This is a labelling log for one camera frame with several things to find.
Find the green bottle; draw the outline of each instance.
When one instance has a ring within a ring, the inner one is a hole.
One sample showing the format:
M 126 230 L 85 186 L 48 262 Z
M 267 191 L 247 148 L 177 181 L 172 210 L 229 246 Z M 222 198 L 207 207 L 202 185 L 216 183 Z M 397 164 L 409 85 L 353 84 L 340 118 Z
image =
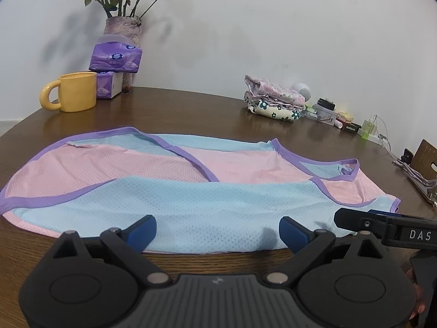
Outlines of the green bottle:
M 372 116 L 370 120 L 364 120 L 363 122 L 363 133 L 361 134 L 361 138 L 367 140 L 369 138 L 369 134 L 372 132 L 373 125 L 375 124 L 376 116 Z

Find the yellow mug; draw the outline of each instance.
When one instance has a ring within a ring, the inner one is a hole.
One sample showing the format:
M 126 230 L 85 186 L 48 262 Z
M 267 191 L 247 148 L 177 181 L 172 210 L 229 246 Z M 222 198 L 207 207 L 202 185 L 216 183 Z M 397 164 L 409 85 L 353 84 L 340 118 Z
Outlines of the yellow mug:
M 49 111 L 78 112 L 96 105 L 97 73 L 74 72 L 48 83 L 39 95 L 39 103 Z M 58 104 L 49 100 L 50 92 L 58 87 Z

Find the white cable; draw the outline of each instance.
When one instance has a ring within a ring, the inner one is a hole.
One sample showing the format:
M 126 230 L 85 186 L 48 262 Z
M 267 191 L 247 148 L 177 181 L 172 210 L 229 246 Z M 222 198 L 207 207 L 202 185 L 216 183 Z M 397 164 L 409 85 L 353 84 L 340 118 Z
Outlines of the white cable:
M 385 147 L 384 145 L 384 140 L 383 138 L 380 136 L 380 133 L 378 131 L 378 127 L 377 127 L 377 119 L 380 119 L 382 121 L 382 123 L 384 124 L 384 128 L 385 128 L 385 134 L 386 134 L 386 139 L 387 139 L 387 143 L 388 143 L 388 149 Z M 403 168 L 409 177 L 414 178 L 416 180 L 418 180 L 422 185 L 424 185 L 426 188 L 434 188 L 437 185 L 437 177 L 435 179 L 432 180 L 428 180 L 425 179 L 421 173 L 419 173 L 418 171 L 414 170 L 412 167 L 410 167 L 407 163 L 404 163 L 401 159 L 397 158 L 394 154 L 392 154 L 392 147 L 390 145 L 390 141 L 388 140 L 388 131 L 387 131 L 387 126 L 384 122 L 384 120 L 379 117 L 378 115 L 376 115 L 375 117 L 375 128 L 376 128 L 376 132 L 378 133 L 378 138 L 381 140 L 381 144 L 384 147 L 384 149 L 388 152 L 388 154 L 390 154 L 390 156 L 394 159 L 393 163 L 397 166 L 400 166 L 401 168 Z

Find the flower vase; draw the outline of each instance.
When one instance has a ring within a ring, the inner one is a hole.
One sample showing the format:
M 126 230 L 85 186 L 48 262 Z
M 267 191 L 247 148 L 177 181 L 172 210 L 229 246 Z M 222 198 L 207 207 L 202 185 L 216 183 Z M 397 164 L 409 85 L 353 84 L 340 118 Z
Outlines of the flower vase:
M 115 16 L 106 20 L 104 34 L 118 34 L 129 38 L 136 47 L 139 47 L 141 38 L 141 20 L 138 17 L 121 17 Z M 131 93 L 132 73 L 123 74 L 122 93 Z

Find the tissue pack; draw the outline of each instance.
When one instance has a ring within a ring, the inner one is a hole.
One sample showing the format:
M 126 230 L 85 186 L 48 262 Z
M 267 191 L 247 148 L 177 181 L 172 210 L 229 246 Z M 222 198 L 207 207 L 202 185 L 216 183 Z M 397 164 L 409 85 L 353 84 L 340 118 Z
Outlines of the tissue pack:
M 97 98 L 111 99 L 122 91 L 122 72 L 97 72 Z
M 137 73 L 143 51 L 121 42 L 99 43 L 91 56 L 90 70 Z

